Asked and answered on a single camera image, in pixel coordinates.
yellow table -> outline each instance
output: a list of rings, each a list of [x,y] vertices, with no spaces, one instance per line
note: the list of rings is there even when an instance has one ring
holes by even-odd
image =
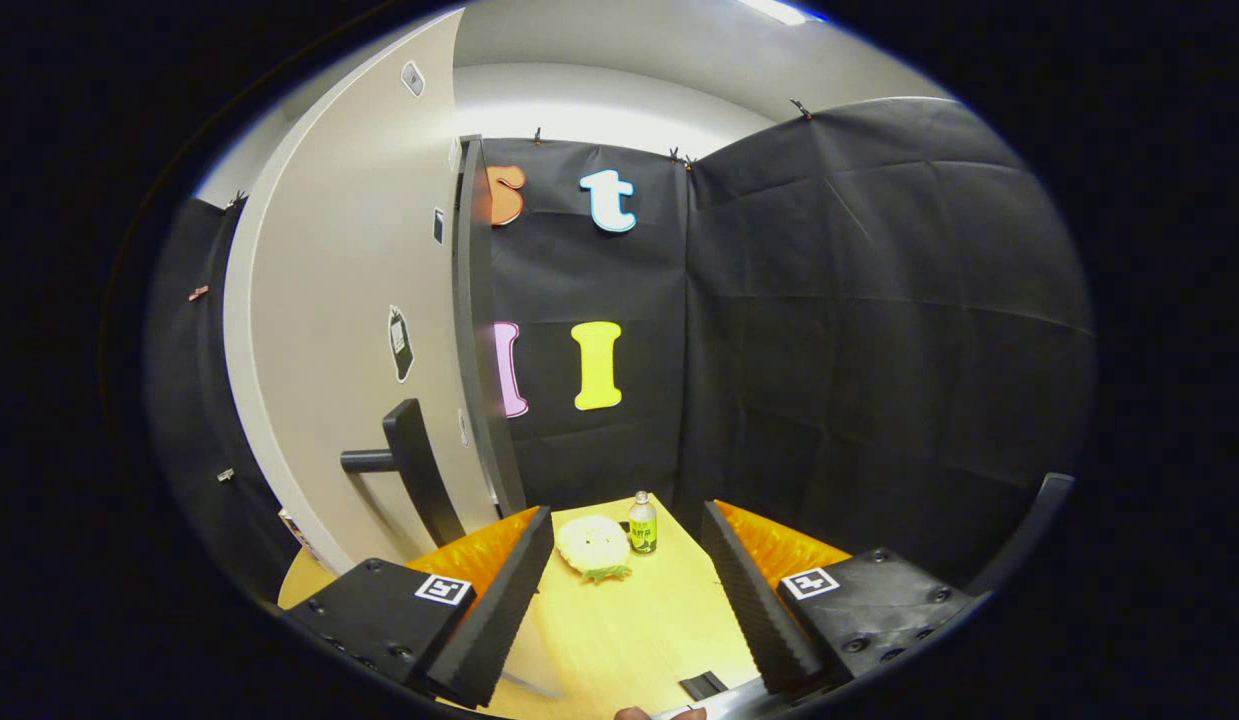
[[[633,553],[632,575],[585,582],[553,551],[504,668],[564,696],[501,679],[483,713],[506,718],[610,720],[620,708],[655,714],[689,705],[678,680],[711,670],[729,688],[756,678],[756,665],[712,561],[663,503],[659,548]],[[627,519],[632,498],[553,512],[553,528],[579,516]],[[278,605],[290,608],[335,581],[307,551],[295,556]]]

finger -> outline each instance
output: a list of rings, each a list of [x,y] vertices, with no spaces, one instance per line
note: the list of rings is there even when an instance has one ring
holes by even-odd
[[[646,715],[642,708],[623,708],[615,713],[615,720],[650,720],[650,715]]]

door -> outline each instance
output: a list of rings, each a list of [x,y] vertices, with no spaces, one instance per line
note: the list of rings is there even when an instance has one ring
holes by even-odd
[[[398,473],[346,473],[387,446],[405,398],[467,532],[497,519],[465,432],[453,314],[453,42],[463,10],[332,87],[254,186],[227,268],[232,395],[273,492],[335,573],[436,547]]]

cauliflower toy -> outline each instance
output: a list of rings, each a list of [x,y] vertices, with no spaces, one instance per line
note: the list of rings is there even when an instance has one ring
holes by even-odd
[[[620,523],[602,516],[584,516],[561,525],[556,532],[556,550],[570,568],[592,582],[632,573],[627,534]]]

black curtain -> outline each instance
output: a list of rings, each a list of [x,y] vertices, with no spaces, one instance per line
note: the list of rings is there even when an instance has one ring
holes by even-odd
[[[732,143],[689,191],[679,511],[720,497],[966,582],[1090,413],[1043,187],[963,105],[892,99]]]
[[[527,173],[524,209],[492,237],[499,322],[517,323],[517,382],[529,410],[509,420],[527,502],[590,506],[638,490],[672,502],[678,477],[686,347],[686,170],[668,157],[586,143],[482,141],[488,167]],[[592,219],[579,180],[616,170],[633,183],[611,233]],[[575,409],[581,383],[574,325],[608,320],[615,406]]]
[[[152,450],[191,527],[229,577],[275,601],[299,543],[250,452],[223,354],[223,274],[244,204],[190,200],[177,214],[149,290],[139,372]],[[190,300],[197,288],[209,290]]]

